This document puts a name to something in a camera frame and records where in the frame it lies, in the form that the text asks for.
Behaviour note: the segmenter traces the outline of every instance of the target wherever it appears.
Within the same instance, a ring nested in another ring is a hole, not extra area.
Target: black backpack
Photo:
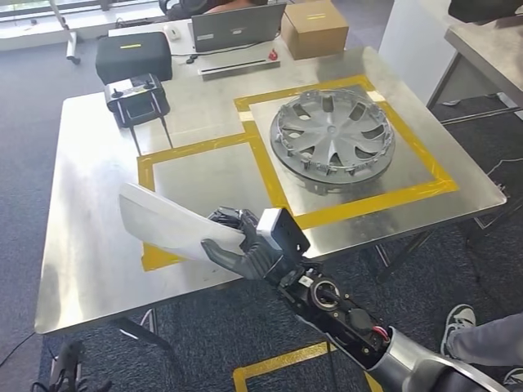
[[[463,22],[480,22],[513,16],[523,0],[452,0],[448,15]]]

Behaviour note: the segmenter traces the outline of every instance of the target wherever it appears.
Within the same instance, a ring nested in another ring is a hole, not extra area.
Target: computer mouse
[[[176,41],[177,39],[180,39],[180,31],[176,28],[172,23],[167,23],[164,26],[164,33],[167,36],[167,39],[169,41]]]

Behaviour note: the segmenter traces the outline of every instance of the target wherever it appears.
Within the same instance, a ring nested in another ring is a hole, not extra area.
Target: person's leg
[[[523,313],[475,326],[472,307],[458,305],[447,319],[442,354],[485,366],[523,365]]]
[[[512,369],[503,379],[503,386],[510,392],[523,392],[523,369]]]

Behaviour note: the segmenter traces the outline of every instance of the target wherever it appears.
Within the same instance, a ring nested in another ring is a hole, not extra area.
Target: office chair
[[[195,15],[205,14],[214,7],[227,4],[233,0],[180,0],[171,8],[168,7],[170,0],[158,0],[160,9],[169,20],[189,19]],[[250,0],[255,6],[264,6],[268,0]]]

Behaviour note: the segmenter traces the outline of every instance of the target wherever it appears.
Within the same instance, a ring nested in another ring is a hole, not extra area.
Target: red wire
[[[389,341],[390,339],[389,338],[389,335],[386,334],[384,330],[380,328],[380,327],[373,327],[373,331],[380,334],[381,337],[385,339],[386,341]]]

